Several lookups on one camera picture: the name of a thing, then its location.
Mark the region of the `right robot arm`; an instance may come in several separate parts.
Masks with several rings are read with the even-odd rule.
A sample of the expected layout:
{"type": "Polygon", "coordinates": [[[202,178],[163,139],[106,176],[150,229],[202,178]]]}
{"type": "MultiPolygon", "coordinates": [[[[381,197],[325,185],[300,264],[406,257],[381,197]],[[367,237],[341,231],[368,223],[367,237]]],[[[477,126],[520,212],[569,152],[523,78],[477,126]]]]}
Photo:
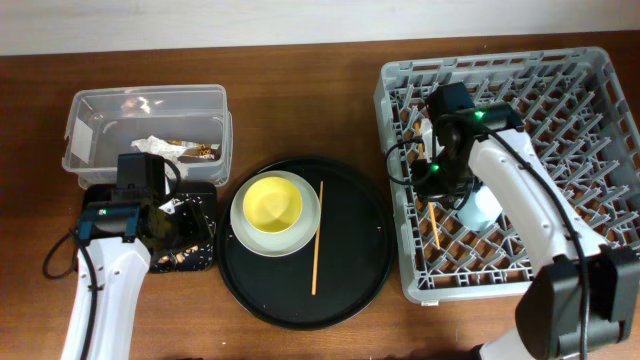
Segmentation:
{"type": "Polygon", "coordinates": [[[475,359],[567,359],[627,340],[639,292],[639,257],[612,248],[566,200],[520,115],[506,103],[477,107],[462,83],[426,98],[432,126],[411,186],[422,202],[467,198],[489,188],[519,235],[534,280],[514,329],[476,346],[475,359]]]}

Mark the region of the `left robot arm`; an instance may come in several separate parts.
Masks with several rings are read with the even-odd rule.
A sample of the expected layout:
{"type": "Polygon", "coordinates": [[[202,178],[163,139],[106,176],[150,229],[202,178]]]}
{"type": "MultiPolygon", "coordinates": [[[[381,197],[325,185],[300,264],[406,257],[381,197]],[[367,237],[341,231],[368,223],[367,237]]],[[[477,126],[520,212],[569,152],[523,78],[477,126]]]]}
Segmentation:
{"type": "Polygon", "coordinates": [[[78,282],[63,358],[128,358],[145,277],[213,264],[216,187],[177,170],[159,155],[122,154],[115,184],[88,188],[68,234],[78,282]]]}

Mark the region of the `white napkin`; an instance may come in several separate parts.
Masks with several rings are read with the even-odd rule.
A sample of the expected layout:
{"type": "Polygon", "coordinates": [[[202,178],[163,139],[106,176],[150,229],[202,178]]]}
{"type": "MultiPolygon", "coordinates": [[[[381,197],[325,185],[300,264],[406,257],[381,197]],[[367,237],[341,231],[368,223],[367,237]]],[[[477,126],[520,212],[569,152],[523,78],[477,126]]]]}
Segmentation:
{"type": "Polygon", "coordinates": [[[189,149],[183,142],[171,142],[151,135],[148,138],[133,140],[130,147],[139,152],[162,156],[178,168],[182,177],[189,175],[187,165],[179,161],[179,158],[189,149]]]}

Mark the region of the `wooden chopstick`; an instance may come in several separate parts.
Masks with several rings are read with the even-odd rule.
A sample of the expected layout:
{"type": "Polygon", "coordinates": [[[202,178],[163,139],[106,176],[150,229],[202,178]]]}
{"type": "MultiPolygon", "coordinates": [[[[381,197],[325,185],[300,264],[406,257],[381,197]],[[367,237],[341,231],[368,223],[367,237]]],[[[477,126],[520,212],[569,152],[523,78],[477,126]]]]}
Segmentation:
{"type": "Polygon", "coordinates": [[[322,219],[322,207],[324,199],[324,181],[320,182],[319,188],[319,224],[315,234],[314,240],[314,258],[313,258],[313,268],[312,268],[312,286],[311,286],[311,295],[316,296],[317,294],[317,281],[318,281],[318,263],[319,263],[319,247],[320,247],[320,237],[321,237],[321,219],[322,219]]]}
{"type": "MultiPolygon", "coordinates": [[[[420,124],[414,123],[414,130],[416,131],[416,135],[420,139],[422,139],[420,124]]],[[[424,144],[420,143],[418,145],[418,149],[419,149],[418,150],[418,158],[420,160],[424,160],[425,159],[424,144]]],[[[437,221],[436,221],[435,212],[434,212],[434,206],[433,206],[432,202],[427,202],[427,209],[429,211],[429,219],[430,219],[430,223],[431,223],[431,228],[432,228],[432,232],[433,232],[433,237],[434,237],[434,242],[435,242],[436,248],[437,248],[437,250],[441,250],[438,226],[437,226],[437,221]]]]}

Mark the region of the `blue cup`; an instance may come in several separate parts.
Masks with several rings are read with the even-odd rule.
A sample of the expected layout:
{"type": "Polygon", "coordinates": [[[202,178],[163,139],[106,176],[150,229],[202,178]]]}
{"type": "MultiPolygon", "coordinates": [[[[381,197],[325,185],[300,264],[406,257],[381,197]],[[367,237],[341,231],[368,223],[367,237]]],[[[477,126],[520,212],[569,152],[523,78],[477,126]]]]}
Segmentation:
{"type": "Polygon", "coordinates": [[[473,190],[464,206],[457,212],[460,223],[472,231],[482,232],[495,223],[503,207],[491,189],[483,184],[473,190]]]}

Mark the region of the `gold foil wrapper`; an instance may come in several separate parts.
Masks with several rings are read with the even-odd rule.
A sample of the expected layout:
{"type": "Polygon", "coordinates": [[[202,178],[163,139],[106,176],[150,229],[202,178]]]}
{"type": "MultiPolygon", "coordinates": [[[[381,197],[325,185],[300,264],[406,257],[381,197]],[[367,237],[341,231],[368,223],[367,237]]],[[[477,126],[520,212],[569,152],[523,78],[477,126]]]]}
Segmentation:
{"type": "Polygon", "coordinates": [[[182,163],[217,161],[221,158],[220,144],[202,144],[190,141],[168,140],[168,143],[184,148],[178,157],[182,163]]]}

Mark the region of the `food scraps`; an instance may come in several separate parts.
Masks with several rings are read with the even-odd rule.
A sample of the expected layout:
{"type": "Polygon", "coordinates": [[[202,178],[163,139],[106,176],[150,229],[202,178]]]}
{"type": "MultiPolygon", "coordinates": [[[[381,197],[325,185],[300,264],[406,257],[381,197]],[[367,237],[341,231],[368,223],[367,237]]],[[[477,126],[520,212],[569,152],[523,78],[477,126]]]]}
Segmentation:
{"type": "Polygon", "coordinates": [[[160,207],[177,223],[177,245],[150,269],[152,273],[199,272],[214,263],[216,198],[204,193],[177,194],[160,207]]]}

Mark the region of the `yellow bowl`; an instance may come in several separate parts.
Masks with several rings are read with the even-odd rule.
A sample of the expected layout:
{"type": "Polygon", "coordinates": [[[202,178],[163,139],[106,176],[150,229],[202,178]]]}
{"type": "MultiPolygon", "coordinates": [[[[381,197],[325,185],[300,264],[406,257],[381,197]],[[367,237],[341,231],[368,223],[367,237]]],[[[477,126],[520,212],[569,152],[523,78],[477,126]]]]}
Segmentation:
{"type": "Polygon", "coordinates": [[[267,234],[287,231],[297,223],[303,207],[300,190],[281,176],[267,176],[255,181],[242,202],[243,215],[248,223],[267,234]]]}

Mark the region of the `grey plate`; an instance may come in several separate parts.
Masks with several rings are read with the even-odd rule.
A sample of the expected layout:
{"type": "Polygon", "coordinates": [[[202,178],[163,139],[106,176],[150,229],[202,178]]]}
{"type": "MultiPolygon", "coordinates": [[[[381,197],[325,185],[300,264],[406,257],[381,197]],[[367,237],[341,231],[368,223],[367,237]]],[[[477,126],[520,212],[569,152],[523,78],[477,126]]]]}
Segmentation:
{"type": "Polygon", "coordinates": [[[266,257],[286,256],[303,248],[315,236],[320,222],[319,207],[318,194],[305,179],[287,171],[268,171],[250,178],[237,191],[231,204],[231,227],[236,238],[251,252],[266,257]],[[281,233],[260,232],[243,215],[242,202],[249,186],[267,176],[281,176],[292,181],[302,195],[304,207],[300,218],[295,225],[281,233]]]}

